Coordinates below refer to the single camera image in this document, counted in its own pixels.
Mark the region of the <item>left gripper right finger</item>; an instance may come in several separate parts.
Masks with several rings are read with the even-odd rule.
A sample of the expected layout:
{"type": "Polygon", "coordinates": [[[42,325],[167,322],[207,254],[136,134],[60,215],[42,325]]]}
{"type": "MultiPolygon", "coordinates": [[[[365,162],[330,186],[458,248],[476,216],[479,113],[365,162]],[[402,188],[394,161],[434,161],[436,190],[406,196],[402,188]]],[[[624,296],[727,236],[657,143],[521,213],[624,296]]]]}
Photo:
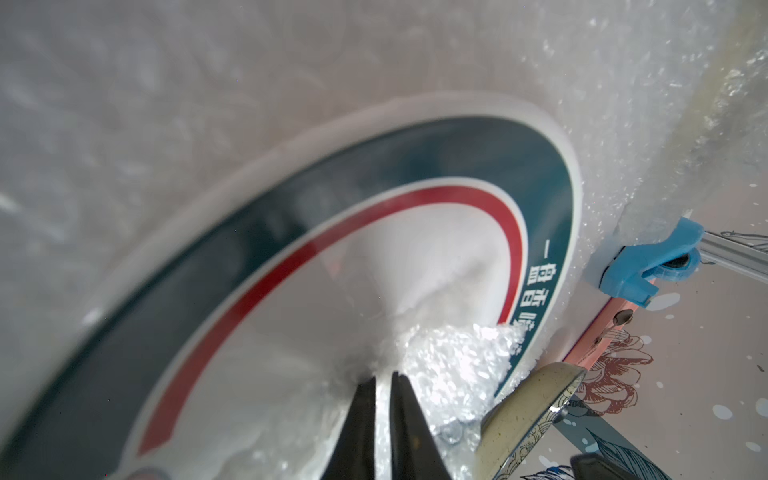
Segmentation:
{"type": "Polygon", "coordinates": [[[389,426],[393,480],[451,479],[411,382],[397,371],[391,377],[389,426]]]}

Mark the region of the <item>white plate dark rim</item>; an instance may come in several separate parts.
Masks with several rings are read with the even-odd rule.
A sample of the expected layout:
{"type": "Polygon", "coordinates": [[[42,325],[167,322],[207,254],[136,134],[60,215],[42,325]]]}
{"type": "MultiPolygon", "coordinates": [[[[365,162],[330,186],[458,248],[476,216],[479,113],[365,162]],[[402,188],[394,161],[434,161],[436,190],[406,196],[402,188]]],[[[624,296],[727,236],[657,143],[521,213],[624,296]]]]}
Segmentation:
{"type": "Polygon", "coordinates": [[[79,312],[8,436],[5,479],[212,479],[257,440],[323,463],[310,415],[416,325],[540,325],[582,188],[565,131],[512,97],[391,101],[308,130],[152,235],[79,312]]]}

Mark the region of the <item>clear bubble wrap sheet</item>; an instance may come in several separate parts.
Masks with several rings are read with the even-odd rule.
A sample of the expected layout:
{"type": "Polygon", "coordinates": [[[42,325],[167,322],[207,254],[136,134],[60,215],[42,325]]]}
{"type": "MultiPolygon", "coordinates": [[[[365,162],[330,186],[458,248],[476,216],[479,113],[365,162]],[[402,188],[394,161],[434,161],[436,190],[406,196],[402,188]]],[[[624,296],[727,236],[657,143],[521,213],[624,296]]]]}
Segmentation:
{"type": "Polygon", "coordinates": [[[538,105],[586,193],[581,273],[714,64],[737,1],[5,1],[1,5],[1,475],[95,479],[68,431],[16,433],[97,327],[129,253],[293,136],[415,94],[538,105]]]}
{"type": "Polygon", "coordinates": [[[703,72],[659,159],[625,206],[620,244],[667,239],[740,162],[747,137],[767,136],[767,4],[745,1],[703,72]]]}

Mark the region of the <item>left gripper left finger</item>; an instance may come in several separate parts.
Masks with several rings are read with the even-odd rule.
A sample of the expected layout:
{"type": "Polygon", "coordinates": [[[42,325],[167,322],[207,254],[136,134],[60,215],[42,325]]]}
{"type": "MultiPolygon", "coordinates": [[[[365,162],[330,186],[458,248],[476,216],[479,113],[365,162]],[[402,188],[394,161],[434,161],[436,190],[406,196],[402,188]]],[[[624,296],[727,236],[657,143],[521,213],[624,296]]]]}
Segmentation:
{"type": "Polygon", "coordinates": [[[376,378],[357,386],[322,480],[375,478],[376,378]]]}

